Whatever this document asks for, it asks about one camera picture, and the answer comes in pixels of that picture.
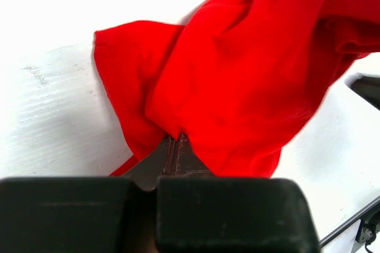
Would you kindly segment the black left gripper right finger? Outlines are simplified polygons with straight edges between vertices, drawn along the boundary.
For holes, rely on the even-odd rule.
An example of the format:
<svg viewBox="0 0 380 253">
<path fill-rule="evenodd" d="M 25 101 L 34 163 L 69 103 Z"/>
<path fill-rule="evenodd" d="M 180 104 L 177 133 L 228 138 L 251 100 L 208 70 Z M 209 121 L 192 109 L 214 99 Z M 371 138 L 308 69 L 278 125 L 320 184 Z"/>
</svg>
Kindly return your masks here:
<svg viewBox="0 0 380 253">
<path fill-rule="evenodd" d="M 319 252 L 308 202 L 295 182 L 215 177 L 184 135 L 165 137 L 161 147 L 159 252 Z"/>
</svg>

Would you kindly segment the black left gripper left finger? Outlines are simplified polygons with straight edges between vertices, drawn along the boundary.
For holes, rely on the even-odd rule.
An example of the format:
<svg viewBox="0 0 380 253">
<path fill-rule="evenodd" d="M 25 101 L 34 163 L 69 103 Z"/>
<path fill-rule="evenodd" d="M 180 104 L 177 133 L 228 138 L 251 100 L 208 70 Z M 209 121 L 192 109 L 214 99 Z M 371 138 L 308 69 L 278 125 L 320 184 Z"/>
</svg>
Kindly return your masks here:
<svg viewBox="0 0 380 253">
<path fill-rule="evenodd" d="M 1 251 L 156 252 L 154 188 L 174 143 L 120 177 L 2 179 Z"/>
</svg>

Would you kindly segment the red t shirt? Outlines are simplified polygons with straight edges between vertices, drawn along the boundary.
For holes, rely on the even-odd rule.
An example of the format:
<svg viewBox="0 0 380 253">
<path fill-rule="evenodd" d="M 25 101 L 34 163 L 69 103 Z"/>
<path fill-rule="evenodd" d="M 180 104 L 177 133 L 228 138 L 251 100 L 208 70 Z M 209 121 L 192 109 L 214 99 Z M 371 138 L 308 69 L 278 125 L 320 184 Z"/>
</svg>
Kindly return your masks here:
<svg viewBox="0 0 380 253">
<path fill-rule="evenodd" d="M 379 51 L 379 0 L 207 0 L 182 25 L 97 31 L 94 60 L 133 155 L 186 134 L 217 176 L 271 176 L 351 64 Z"/>
</svg>

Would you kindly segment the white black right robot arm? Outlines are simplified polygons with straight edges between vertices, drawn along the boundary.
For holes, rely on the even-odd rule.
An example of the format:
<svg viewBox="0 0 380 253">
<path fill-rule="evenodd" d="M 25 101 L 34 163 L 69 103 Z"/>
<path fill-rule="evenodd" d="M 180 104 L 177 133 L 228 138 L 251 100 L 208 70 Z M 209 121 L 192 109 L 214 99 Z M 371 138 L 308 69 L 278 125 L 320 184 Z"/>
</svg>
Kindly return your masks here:
<svg viewBox="0 0 380 253">
<path fill-rule="evenodd" d="M 379 110 L 380 108 L 380 78 L 363 75 L 355 79 L 350 88 L 361 98 Z"/>
</svg>

